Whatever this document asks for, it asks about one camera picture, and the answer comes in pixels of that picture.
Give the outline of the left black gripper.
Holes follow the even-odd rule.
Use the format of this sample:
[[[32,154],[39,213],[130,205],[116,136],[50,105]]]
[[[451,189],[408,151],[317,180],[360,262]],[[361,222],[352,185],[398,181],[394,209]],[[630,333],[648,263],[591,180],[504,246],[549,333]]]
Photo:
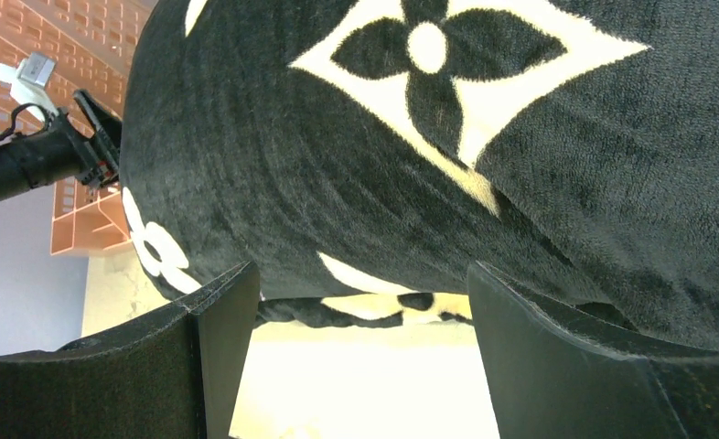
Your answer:
[[[119,181],[122,121],[84,89],[76,90],[73,99],[93,135],[86,139],[77,131],[65,108],[58,108],[34,134],[13,133],[0,145],[0,202],[77,175],[91,189]]]

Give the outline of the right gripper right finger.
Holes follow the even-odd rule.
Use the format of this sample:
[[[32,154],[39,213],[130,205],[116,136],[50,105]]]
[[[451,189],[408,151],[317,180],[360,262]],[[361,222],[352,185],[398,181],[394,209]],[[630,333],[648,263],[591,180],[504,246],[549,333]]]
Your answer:
[[[719,352],[607,323],[483,262],[467,289],[501,437],[719,438]]]

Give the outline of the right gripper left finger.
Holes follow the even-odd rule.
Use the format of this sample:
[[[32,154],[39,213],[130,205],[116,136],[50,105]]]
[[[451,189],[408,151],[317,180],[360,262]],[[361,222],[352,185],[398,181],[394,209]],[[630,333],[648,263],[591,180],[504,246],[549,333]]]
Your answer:
[[[228,437],[259,291],[244,262],[58,350],[0,356],[0,438]]]

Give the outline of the black pillowcase with beige flowers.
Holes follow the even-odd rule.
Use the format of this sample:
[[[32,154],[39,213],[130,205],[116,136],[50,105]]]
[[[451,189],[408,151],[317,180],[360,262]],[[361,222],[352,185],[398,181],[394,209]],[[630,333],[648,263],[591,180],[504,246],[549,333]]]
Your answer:
[[[161,1],[121,185],[169,300],[252,261],[263,322],[469,318],[484,262],[719,351],[719,1]]]

